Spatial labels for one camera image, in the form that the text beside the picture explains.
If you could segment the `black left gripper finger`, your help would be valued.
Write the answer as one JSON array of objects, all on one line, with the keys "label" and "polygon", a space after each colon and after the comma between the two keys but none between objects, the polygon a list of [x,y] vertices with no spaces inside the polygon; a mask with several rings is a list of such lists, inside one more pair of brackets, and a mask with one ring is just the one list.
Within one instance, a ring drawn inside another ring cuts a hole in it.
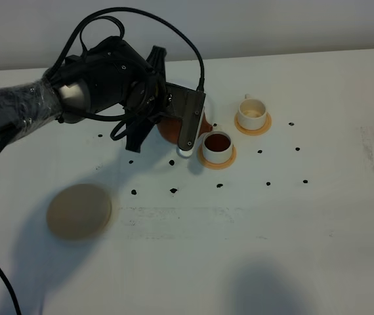
[{"label": "black left gripper finger", "polygon": [[142,143],[153,129],[153,123],[146,119],[140,122],[132,131],[129,131],[126,136],[125,149],[130,152],[140,153]]}]

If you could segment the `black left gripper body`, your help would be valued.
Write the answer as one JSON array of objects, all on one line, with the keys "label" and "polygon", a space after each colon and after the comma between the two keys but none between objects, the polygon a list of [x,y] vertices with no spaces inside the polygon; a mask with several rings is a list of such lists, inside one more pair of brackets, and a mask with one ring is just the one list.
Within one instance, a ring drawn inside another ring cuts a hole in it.
[{"label": "black left gripper body", "polygon": [[199,61],[199,83],[196,89],[190,89],[166,81],[165,57],[167,51],[163,47],[154,46],[146,61],[153,69],[153,75],[141,85],[146,98],[134,99],[131,93],[126,101],[126,109],[136,112],[136,115],[125,122],[126,130],[132,131],[140,122],[149,119],[153,126],[157,125],[163,117],[177,119],[176,101],[185,92],[204,91],[205,72],[203,59],[199,52],[196,53]]}]

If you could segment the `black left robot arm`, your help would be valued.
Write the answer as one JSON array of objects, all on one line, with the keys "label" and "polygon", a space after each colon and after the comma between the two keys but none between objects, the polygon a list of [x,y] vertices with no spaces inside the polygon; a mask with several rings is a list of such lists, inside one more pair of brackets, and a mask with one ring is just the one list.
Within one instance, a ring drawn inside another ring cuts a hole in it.
[{"label": "black left robot arm", "polygon": [[52,77],[0,89],[0,153],[50,123],[83,119],[113,122],[113,140],[139,152],[150,131],[187,152],[211,130],[202,87],[167,82],[166,51],[154,47],[141,57],[120,36],[111,36],[79,56],[67,56]]}]

